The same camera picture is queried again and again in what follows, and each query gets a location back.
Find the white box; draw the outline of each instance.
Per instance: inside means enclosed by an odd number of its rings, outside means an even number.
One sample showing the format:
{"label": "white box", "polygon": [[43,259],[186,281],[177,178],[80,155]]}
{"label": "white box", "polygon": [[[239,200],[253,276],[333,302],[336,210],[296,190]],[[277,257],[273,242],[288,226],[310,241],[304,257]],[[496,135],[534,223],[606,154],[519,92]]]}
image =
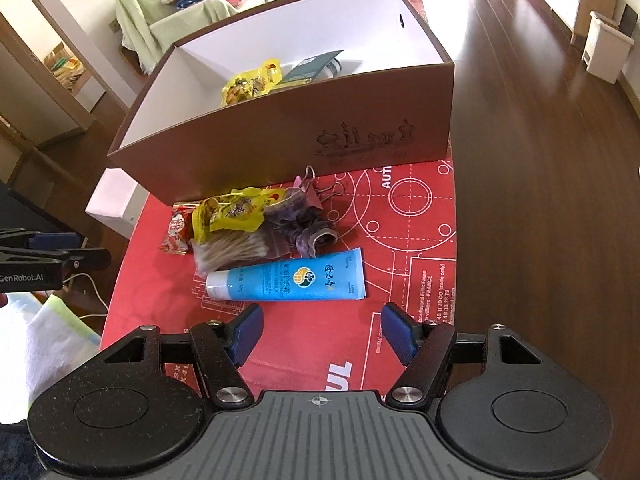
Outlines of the white box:
{"label": "white box", "polygon": [[85,212],[130,239],[149,193],[122,170],[107,168]]}

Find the brown cardboard box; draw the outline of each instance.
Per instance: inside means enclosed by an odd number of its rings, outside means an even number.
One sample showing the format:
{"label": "brown cardboard box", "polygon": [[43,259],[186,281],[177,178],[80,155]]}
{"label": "brown cardboard box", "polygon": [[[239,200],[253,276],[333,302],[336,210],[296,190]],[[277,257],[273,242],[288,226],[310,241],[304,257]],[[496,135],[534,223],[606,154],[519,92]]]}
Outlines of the brown cardboard box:
{"label": "brown cardboard box", "polygon": [[[343,49],[334,79],[221,107],[235,74]],[[407,0],[277,0],[162,58],[110,149],[162,202],[444,158],[454,65]]]}
{"label": "brown cardboard box", "polygon": [[53,67],[56,65],[57,62],[59,62],[61,59],[63,58],[71,58],[74,55],[71,53],[71,51],[65,46],[64,43],[59,43],[56,45],[56,47],[49,52],[44,60],[42,60],[42,63],[44,64],[44,66],[46,66],[49,70],[52,70]]}

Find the red mat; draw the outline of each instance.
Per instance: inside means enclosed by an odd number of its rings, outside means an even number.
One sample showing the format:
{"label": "red mat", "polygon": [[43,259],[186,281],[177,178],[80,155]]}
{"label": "red mat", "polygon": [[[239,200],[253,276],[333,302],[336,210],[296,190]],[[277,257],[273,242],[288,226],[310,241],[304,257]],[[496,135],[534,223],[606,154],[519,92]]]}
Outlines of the red mat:
{"label": "red mat", "polygon": [[[324,210],[340,233],[335,250],[362,248],[367,299],[263,303],[264,333],[241,369],[254,394],[266,388],[384,393],[402,366],[382,337],[382,306],[393,301],[415,319],[453,322],[451,160],[325,176],[317,188],[336,181],[345,193],[326,200]],[[141,324],[156,324],[163,333],[183,332],[207,319],[229,320],[244,307],[210,300],[191,255],[158,250],[170,213],[149,197],[118,276],[103,347]],[[188,366],[171,365],[166,371],[194,385]]]}

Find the blue tube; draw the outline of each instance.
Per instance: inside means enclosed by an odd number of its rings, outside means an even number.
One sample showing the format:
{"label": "blue tube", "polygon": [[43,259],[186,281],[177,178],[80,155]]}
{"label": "blue tube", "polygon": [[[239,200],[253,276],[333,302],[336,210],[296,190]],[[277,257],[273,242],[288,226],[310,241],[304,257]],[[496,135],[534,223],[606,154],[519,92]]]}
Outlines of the blue tube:
{"label": "blue tube", "polygon": [[207,276],[207,294],[233,301],[362,300],[362,252],[217,270]]}

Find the white trash can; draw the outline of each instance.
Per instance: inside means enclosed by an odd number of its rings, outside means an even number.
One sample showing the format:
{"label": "white trash can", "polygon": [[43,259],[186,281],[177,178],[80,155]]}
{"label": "white trash can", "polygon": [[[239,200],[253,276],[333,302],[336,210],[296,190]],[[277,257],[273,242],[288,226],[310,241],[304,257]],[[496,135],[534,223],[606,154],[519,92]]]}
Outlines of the white trash can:
{"label": "white trash can", "polygon": [[609,83],[618,80],[634,40],[618,30],[618,24],[591,11],[591,27],[582,60],[587,72]]}

